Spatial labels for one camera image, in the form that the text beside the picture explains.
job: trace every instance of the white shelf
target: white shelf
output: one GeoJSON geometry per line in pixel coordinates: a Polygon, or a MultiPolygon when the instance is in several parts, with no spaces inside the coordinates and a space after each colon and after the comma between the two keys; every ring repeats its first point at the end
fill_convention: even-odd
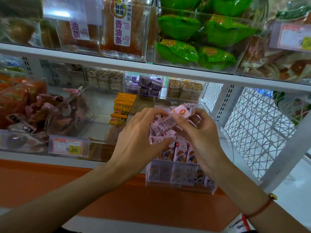
{"type": "Polygon", "coordinates": [[[229,74],[212,73],[200,70],[189,70],[170,66],[151,65],[146,63],[109,59],[99,56],[82,55],[77,53],[46,50],[4,43],[0,43],[0,53],[19,57],[37,57],[43,60],[201,80],[214,83],[231,83],[236,86],[271,89],[285,92],[311,92],[311,85],[273,81],[263,78],[251,78],[229,74]]]}

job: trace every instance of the person's left hand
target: person's left hand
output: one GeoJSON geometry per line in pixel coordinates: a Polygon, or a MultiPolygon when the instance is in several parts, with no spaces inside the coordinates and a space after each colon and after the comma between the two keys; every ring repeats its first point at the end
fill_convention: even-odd
{"type": "Polygon", "coordinates": [[[134,115],[119,134],[115,151],[107,165],[113,166],[116,172],[122,172],[123,182],[141,172],[173,142],[172,138],[168,138],[158,144],[150,144],[149,128],[152,121],[157,120],[156,115],[168,116],[168,113],[159,108],[144,108],[134,115]]]}

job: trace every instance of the orange panel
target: orange panel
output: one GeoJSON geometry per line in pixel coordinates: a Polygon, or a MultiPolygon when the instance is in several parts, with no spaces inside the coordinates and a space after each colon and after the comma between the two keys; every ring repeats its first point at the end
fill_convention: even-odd
{"type": "MultiPolygon", "coordinates": [[[[89,172],[91,169],[0,160],[0,206],[14,208],[89,172]]],[[[145,187],[137,175],[79,215],[207,231],[223,230],[238,208],[218,189],[214,195],[145,187]]]]}

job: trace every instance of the red string bracelet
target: red string bracelet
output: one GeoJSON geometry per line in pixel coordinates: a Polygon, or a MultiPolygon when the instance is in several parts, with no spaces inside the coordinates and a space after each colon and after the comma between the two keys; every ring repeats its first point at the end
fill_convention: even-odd
{"type": "Polygon", "coordinates": [[[260,209],[258,209],[256,212],[254,212],[250,215],[244,215],[244,217],[246,219],[249,219],[251,217],[254,217],[254,216],[260,214],[263,210],[265,210],[273,202],[273,200],[274,200],[274,198],[269,196],[269,200],[260,209]]]}

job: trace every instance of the red logo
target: red logo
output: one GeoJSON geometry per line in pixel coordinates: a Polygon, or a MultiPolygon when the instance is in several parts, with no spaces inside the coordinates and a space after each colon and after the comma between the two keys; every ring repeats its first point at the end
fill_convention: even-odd
{"type": "Polygon", "coordinates": [[[179,111],[179,114],[180,115],[184,115],[186,113],[186,110],[181,110],[181,111],[179,111]]]}

